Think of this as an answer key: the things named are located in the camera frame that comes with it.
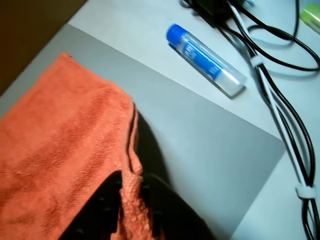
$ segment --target blue cap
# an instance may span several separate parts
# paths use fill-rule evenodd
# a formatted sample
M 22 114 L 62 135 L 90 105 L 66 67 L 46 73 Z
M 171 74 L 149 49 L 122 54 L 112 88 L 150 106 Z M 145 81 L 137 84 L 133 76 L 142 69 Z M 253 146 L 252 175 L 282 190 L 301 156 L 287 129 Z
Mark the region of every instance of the blue cap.
M 168 32 L 166 33 L 166 39 L 169 43 L 171 43 L 174 47 L 177 47 L 180 41 L 180 38 L 183 34 L 188 33 L 187 30 L 180 27 L 177 24 L 173 24 Z

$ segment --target green object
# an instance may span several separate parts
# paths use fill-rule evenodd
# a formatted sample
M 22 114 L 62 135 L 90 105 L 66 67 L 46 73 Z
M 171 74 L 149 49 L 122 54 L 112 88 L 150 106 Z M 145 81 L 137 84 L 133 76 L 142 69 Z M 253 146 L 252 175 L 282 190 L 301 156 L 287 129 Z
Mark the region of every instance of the green object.
M 310 28 L 320 34 L 320 6 L 315 3 L 307 5 L 300 13 L 300 18 Z

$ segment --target white desk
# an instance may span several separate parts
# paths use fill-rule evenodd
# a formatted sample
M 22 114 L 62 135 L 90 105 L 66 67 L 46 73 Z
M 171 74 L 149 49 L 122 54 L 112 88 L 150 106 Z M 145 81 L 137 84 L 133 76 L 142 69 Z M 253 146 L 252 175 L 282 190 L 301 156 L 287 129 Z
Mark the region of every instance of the white desk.
M 251 12 L 269 25 L 289 33 L 293 31 L 293 0 L 257 0 L 257 6 Z M 262 101 L 250 75 L 247 63 L 217 30 L 191 13 L 192 10 L 182 8 L 178 0 L 89 0 L 69 23 L 280 138 L 270 111 Z M 248 82 L 245 92 L 230 100 L 176 54 L 166 40 L 167 29 L 173 23 L 184 27 L 246 75 Z M 254 35 L 269 42 L 282 43 L 281 40 L 259 30 Z M 298 38 L 320 55 L 320 35 L 302 21 Z M 296 45 L 290 49 L 266 49 L 275 57 L 292 64 L 316 66 L 313 59 Z M 307 74 L 269 61 L 266 61 L 266 66 L 274 72 L 295 76 Z M 286 79 L 274 76 L 273 79 L 303 119 L 312 138 L 319 166 L 320 76 Z M 320 183 L 319 173 L 318 167 L 316 183 Z M 305 239 L 301 223 L 301 201 L 295 192 L 297 183 L 290 159 L 285 154 L 247 212 L 233 239 Z

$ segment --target gray mat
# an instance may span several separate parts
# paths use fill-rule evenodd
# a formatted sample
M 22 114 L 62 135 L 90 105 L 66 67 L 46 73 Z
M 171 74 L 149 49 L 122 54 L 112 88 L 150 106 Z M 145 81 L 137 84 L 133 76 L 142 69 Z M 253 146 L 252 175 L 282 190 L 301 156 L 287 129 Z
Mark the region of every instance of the gray mat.
M 229 239 L 283 155 L 283 143 L 71 25 L 63 27 L 0 98 L 0 112 L 62 51 L 133 97 L 154 134 L 173 188 L 219 239 Z M 156 171 L 160 166 L 155 159 L 142 163 L 148 169 L 156 166 Z

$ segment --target orange towel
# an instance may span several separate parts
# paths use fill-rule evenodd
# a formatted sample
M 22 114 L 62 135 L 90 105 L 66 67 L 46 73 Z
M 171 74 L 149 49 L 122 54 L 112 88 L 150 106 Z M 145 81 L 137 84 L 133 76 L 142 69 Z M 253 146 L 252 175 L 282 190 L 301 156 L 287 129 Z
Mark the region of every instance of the orange towel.
M 1 238 L 59 238 L 121 170 L 124 218 L 112 239 L 152 239 L 139 198 L 137 117 L 120 87 L 62 53 L 0 120 Z

